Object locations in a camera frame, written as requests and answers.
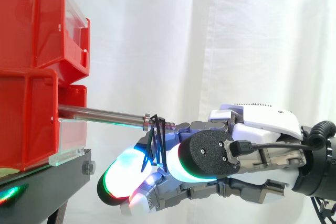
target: red plastic storage bin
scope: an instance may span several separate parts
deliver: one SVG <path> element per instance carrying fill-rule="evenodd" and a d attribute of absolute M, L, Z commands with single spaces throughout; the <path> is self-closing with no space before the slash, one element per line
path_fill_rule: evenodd
<path fill-rule="evenodd" d="M 0 90 L 0 168 L 47 163 L 58 152 L 58 102 L 86 106 L 86 87 L 58 89 L 51 69 L 0 69 Z"/>
<path fill-rule="evenodd" d="M 67 86 L 89 75 L 90 21 L 73 0 L 0 0 L 0 67 L 47 68 Z"/>

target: white fabric backdrop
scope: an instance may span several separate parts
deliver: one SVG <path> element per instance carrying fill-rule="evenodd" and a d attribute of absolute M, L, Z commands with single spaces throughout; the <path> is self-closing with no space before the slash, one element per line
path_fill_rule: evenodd
<path fill-rule="evenodd" d="M 266 103 L 303 125 L 336 120 L 336 0 L 211 0 L 200 117 L 221 103 Z M 319 223 L 308 197 L 193 203 L 190 223 Z"/>
<path fill-rule="evenodd" d="M 302 124 L 336 121 L 335 0 L 75 0 L 91 20 L 88 106 L 169 121 L 206 120 L 221 103 L 261 102 Z M 96 194 L 100 175 L 143 135 L 89 123 L 96 161 L 64 223 L 317 223 L 308 198 L 270 205 L 231 196 L 124 217 Z"/>

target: metal rod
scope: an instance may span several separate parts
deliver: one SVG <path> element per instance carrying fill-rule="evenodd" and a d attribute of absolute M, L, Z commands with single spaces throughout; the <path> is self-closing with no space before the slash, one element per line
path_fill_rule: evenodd
<path fill-rule="evenodd" d="M 61 118 L 79 119 L 85 121 L 138 127 L 142 128 L 144 131 L 147 131 L 152 123 L 152 120 L 150 120 L 149 118 L 149 114 L 145 114 L 145 116 L 140 116 L 69 105 L 59 105 L 58 113 Z M 166 129 L 174 130 L 175 124 L 166 122 Z"/>

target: hex bolt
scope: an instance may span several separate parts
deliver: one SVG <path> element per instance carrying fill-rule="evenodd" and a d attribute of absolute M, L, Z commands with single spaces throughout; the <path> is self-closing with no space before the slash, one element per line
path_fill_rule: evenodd
<path fill-rule="evenodd" d="M 96 163 L 95 161 L 85 161 L 83 163 L 82 173 L 85 175 L 93 175 L 96 171 Z"/>

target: black wire frame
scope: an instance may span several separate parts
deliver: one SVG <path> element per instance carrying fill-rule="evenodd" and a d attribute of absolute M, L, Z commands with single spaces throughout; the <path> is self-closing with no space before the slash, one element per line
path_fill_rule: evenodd
<path fill-rule="evenodd" d="M 153 115 L 151 117 L 152 125 L 150 129 L 150 133 L 148 135 L 147 146 L 145 150 L 145 157 L 142 162 L 141 172 L 144 171 L 148 160 L 151 158 L 156 158 L 156 164 L 151 162 L 153 165 L 161 165 L 165 172 L 167 172 L 167 159 L 166 159 L 166 121 L 164 118 L 160 118 L 157 115 Z M 151 145 L 153 141 L 154 146 L 154 155 L 151 156 Z"/>
<path fill-rule="evenodd" d="M 325 218 L 321 216 L 321 213 L 320 213 L 320 210 L 318 208 L 318 205 L 316 204 L 316 202 L 319 204 L 319 206 L 321 206 L 322 202 L 321 200 L 318 198 L 318 197 L 310 197 L 311 199 L 311 202 L 313 203 L 313 206 L 314 206 L 314 209 L 315 209 L 315 212 L 317 214 L 317 217 L 319 218 L 321 224 L 327 224 L 326 221 L 325 221 Z M 334 221 L 331 217 L 327 217 L 330 222 L 332 224 L 336 224 L 336 221 Z"/>

